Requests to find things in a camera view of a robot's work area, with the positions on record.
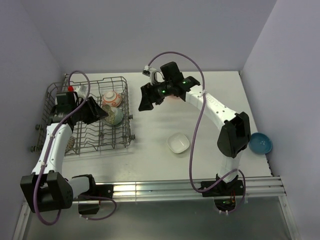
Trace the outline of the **orange floral pattern bowl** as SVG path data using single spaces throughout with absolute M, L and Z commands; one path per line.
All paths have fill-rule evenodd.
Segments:
M 122 102 L 122 96 L 114 91 L 105 92 L 102 96 L 102 105 L 108 105 L 110 107 L 119 107 Z

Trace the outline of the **pale teal bowl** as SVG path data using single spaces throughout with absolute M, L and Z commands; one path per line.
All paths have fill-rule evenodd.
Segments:
M 118 107 L 112 107 L 112 110 L 115 113 L 114 124 L 108 124 L 104 121 L 104 119 L 103 119 L 103 121 L 109 126 L 116 126 L 122 122 L 122 120 L 124 118 L 124 114 L 123 114 L 123 111 L 121 109 L 119 109 Z

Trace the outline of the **brown geometric pattern bowl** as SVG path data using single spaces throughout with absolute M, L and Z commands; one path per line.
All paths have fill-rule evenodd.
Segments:
M 71 136 L 67 142 L 66 148 L 65 148 L 65 153 L 70 151 L 75 145 L 75 138 Z

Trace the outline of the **small flower shaped dish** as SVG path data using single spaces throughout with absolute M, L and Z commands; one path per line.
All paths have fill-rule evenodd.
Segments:
M 115 113 L 113 112 L 112 107 L 109 105 L 103 105 L 102 109 L 108 114 L 108 116 L 104 118 L 104 121 L 110 125 L 113 125 L 115 122 Z

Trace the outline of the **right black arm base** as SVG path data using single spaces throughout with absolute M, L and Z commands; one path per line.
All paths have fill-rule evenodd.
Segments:
M 235 179 L 225 183 L 223 180 L 210 190 L 202 193 L 203 197 L 242 196 L 246 188 L 244 182 L 236 175 Z

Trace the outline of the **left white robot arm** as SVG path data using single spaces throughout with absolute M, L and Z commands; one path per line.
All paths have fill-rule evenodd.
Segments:
M 93 97 L 80 100 L 74 91 L 59 92 L 47 118 L 46 138 L 36 166 L 23 176 L 20 187 L 33 213 L 68 209 L 79 195 L 96 197 L 98 188 L 91 174 L 66 180 L 62 176 L 68 141 L 79 122 L 92 124 L 108 114 Z

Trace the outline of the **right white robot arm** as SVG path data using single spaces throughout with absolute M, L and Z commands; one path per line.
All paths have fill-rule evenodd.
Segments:
M 229 194 L 238 178 L 242 152 L 251 138 L 250 119 L 247 113 L 228 108 L 206 92 L 204 84 L 192 76 L 185 77 L 175 62 L 161 66 L 160 71 L 146 65 L 142 71 L 149 77 L 149 83 L 143 85 L 140 112 L 151 111 L 154 105 L 160 105 L 168 96 L 175 96 L 191 104 L 206 115 L 219 130 L 217 147 L 223 155 L 222 166 L 217 174 L 217 191 Z M 162 81 L 157 80 L 157 73 L 162 74 Z

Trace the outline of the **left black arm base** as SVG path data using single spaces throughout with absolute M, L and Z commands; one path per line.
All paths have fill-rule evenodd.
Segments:
M 78 213 L 82 216 L 95 217 L 106 198 L 113 199 L 113 184 L 97 184 L 90 193 L 82 193 L 73 201 L 77 203 Z

